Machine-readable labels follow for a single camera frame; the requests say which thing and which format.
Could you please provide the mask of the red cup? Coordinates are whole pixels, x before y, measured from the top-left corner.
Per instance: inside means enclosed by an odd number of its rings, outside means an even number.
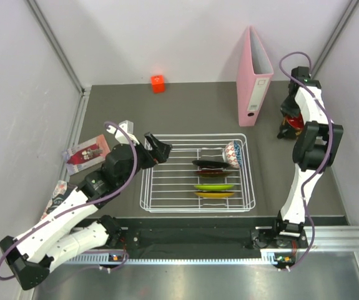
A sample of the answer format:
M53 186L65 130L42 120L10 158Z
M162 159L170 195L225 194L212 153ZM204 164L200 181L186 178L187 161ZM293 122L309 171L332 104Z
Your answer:
M302 131L304 127L304 121L302 115L299 114L297 117L285 116L287 124L296 131Z

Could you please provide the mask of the black glossy plate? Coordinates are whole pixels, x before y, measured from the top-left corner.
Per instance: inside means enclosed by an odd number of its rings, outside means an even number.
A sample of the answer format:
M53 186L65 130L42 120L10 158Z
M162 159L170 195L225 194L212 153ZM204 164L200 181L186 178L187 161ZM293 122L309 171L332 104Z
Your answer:
M192 164L201 169L227 169L230 167L230 164L228 164L227 162L210 161L203 159L193 160Z

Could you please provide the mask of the red floral plate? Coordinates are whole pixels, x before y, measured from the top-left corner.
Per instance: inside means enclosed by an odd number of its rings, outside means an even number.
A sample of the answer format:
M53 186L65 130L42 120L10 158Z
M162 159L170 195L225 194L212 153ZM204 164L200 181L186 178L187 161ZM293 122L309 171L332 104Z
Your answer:
M200 178L226 178L231 175L233 171L228 170L213 170L213 169L205 169L205 170L197 170L194 171L194 174Z

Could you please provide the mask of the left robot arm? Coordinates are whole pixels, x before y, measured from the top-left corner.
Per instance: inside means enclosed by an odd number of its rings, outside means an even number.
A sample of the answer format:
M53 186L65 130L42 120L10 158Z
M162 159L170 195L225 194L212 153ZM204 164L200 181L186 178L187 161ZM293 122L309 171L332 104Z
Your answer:
M116 198L140 170L168 160L170 144L151 133L145 138L149 149L140 142L114 146L101 167L89 173L44 219L25 233L0 241L4 261L23 290L38 286L58 266L79 254L120 243L122 229L116 218L108 215L78 231L73 228Z

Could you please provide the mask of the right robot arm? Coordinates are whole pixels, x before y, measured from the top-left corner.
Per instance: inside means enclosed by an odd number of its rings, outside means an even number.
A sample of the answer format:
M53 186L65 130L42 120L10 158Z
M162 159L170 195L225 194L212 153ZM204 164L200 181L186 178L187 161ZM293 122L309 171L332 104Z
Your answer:
M292 152L293 182L270 233L272 242L280 248L302 235L312 192L325 169L333 164L343 136L343 126L328 117L322 87L310 77L308 67L292 69L288 92L281 105L284 120L278 138L289 138L296 132L299 135Z

